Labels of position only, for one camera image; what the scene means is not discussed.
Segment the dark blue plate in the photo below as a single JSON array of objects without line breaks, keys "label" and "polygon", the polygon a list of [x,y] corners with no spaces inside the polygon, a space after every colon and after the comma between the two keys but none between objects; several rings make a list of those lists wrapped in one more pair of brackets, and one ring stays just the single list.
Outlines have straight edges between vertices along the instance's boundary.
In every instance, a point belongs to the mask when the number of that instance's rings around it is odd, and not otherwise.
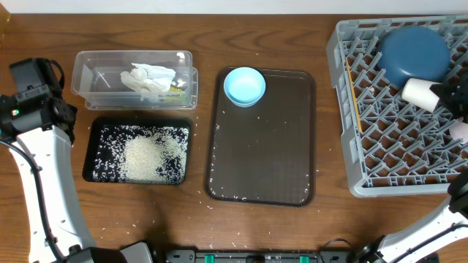
[{"label": "dark blue plate", "polygon": [[385,78],[403,87],[410,78],[443,81],[450,64],[450,54],[444,38],[423,26],[398,28],[386,34],[378,45],[381,57],[379,69]]}]

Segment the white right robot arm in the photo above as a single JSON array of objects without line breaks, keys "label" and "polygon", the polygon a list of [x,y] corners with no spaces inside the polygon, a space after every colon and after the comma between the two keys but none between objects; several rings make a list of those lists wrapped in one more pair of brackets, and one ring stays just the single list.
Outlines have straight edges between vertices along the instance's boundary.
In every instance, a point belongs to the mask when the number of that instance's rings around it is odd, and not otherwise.
[{"label": "white right robot arm", "polygon": [[[455,83],[434,83],[411,78],[401,91],[401,98],[407,106],[419,107],[420,111],[435,114],[449,111],[454,119],[445,126],[437,121],[427,121],[418,128],[420,112],[414,114],[413,122],[405,129],[393,123],[382,131],[383,135],[396,130],[399,139],[406,139],[407,133],[417,129],[421,138],[431,138],[425,151],[436,149],[447,153],[448,145],[442,145],[440,137],[446,130],[467,127],[467,79]],[[467,171],[459,173],[448,185],[449,197],[426,217],[406,229],[382,236],[351,256],[349,262],[417,262],[440,248],[467,237]]]}]

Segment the dark brown serving tray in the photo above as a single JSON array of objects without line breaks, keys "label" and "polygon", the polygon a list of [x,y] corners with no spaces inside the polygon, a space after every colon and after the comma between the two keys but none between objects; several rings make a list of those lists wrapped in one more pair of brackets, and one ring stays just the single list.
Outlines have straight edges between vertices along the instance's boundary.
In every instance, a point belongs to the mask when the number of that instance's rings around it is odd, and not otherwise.
[{"label": "dark brown serving tray", "polygon": [[217,76],[205,190],[216,200],[303,207],[315,195],[316,83],[302,71],[263,69],[263,97],[238,107]]}]

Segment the light blue small bowl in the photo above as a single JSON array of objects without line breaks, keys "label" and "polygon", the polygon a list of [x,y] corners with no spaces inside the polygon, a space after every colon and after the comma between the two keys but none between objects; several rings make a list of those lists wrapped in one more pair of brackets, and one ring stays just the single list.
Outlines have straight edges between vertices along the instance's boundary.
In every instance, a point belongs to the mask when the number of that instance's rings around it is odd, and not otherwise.
[{"label": "light blue small bowl", "polygon": [[251,67],[238,67],[227,74],[223,89],[234,105],[251,107],[265,94],[266,81],[260,71]]}]

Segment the pink cup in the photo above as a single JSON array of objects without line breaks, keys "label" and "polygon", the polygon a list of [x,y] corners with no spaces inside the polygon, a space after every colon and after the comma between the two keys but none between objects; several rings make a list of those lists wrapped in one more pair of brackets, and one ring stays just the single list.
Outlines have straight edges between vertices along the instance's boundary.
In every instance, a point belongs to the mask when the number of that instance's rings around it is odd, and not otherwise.
[{"label": "pink cup", "polygon": [[454,140],[461,140],[466,144],[468,140],[468,124],[463,118],[458,118],[455,123],[449,127],[449,134]]}]

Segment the clear plastic bin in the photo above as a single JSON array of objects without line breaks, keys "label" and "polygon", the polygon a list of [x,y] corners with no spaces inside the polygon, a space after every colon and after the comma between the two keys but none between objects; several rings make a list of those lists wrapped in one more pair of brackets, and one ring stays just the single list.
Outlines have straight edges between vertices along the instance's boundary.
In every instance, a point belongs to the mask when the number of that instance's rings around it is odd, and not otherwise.
[{"label": "clear plastic bin", "polygon": [[187,50],[93,50],[77,54],[71,91],[90,110],[192,110],[198,86]]}]

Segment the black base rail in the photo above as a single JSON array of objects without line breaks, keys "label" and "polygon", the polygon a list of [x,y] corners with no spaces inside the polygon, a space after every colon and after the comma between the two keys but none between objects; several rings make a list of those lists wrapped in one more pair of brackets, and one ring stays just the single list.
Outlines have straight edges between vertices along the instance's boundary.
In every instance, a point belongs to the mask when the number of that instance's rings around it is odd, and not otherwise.
[{"label": "black base rail", "polygon": [[165,253],[165,263],[345,263],[349,257],[346,251],[323,251],[311,253],[266,252],[219,252],[174,250]]}]

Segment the white napkin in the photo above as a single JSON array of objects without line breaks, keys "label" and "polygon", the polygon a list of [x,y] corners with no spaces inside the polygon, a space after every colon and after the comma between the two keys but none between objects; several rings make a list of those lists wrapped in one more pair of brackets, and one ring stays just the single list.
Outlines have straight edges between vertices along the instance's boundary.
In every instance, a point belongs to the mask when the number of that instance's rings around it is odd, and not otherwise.
[{"label": "white napkin", "polygon": [[176,71],[164,66],[132,63],[130,72],[122,72],[121,82],[133,91],[144,93],[168,92]]}]

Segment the grey dishwasher rack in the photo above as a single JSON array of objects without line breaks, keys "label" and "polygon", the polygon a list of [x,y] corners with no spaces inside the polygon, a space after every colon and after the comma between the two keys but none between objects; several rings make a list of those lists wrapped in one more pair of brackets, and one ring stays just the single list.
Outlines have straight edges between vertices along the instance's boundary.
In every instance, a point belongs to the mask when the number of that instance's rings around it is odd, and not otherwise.
[{"label": "grey dishwasher rack", "polygon": [[[395,123],[403,130],[421,113],[418,128],[437,121],[438,129],[454,117],[447,110],[435,114],[407,106],[398,86],[385,78],[377,62],[382,38],[398,28],[423,26],[444,38],[450,54],[445,80],[454,83],[467,76],[467,17],[445,15],[413,18],[343,20],[336,27],[326,48],[331,83],[336,90],[341,112],[341,146],[350,192],[356,197],[389,197],[415,194],[441,194],[449,183],[467,169],[467,144],[454,140],[449,130],[440,137],[447,153],[425,151],[431,138],[421,138],[417,129],[399,139],[393,130],[382,131]],[[360,134],[348,78],[348,62],[363,132]]]}]

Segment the yellow green snack wrapper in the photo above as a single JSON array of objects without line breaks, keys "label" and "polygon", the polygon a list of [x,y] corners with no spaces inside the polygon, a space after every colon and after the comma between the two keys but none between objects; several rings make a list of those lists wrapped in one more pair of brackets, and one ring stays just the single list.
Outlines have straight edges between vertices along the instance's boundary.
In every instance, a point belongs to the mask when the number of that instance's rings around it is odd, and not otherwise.
[{"label": "yellow green snack wrapper", "polygon": [[186,98],[187,98],[186,90],[182,90],[176,87],[170,87],[168,92],[157,94],[154,97],[154,100],[160,103],[170,103],[170,102],[182,103],[183,101],[186,101]]}]

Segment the wooden chopstick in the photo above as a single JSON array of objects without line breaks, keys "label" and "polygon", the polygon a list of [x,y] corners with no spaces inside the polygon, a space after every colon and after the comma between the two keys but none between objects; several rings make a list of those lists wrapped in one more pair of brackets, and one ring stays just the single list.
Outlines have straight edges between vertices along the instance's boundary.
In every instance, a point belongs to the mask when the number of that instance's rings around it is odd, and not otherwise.
[{"label": "wooden chopstick", "polygon": [[350,87],[351,87],[350,89],[351,89],[351,92],[352,92],[352,99],[353,99],[353,104],[354,104],[354,109],[355,109],[355,115],[356,115],[356,120],[357,120],[357,125],[358,125],[358,131],[361,134],[363,132],[363,130],[362,130],[362,126],[361,126],[361,118],[360,118],[359,111],[358,111],[358,103],[357,103],[357,99],[356,99],[356,95],[355,95],[355,86],[354,86],[354,82],[352,81],[351,70],[350,70],[350,66],[349,66],[348,62],[346,63],[346,65],[347,65],[348,78],[350,79]]}]

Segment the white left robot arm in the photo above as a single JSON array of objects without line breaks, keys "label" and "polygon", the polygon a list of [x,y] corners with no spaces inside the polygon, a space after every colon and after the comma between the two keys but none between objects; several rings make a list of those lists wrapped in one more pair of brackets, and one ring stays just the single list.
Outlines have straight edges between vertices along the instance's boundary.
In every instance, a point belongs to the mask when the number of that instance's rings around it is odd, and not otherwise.
[{"label": "white left robot arm", "polygon": [[31,232],[30,262],[125,262],[97,247],[86,226],[72,174],[76,107],[62,96],[64,71],[47,58],[10,64],[17,93],[1,96],[1,144],[23,184]]}]

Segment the cream paper cup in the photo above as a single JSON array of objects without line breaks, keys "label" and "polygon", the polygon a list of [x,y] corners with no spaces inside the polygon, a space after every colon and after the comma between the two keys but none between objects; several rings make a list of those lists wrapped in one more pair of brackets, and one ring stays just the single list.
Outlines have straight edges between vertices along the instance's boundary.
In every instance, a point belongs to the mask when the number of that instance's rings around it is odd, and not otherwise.
[{"label": "cream paper cup", "polygon": [[439,97],[430,89],[438,83],[410,78],[403,87],[401,97],[419,108],[433,113],[437,107]]}]

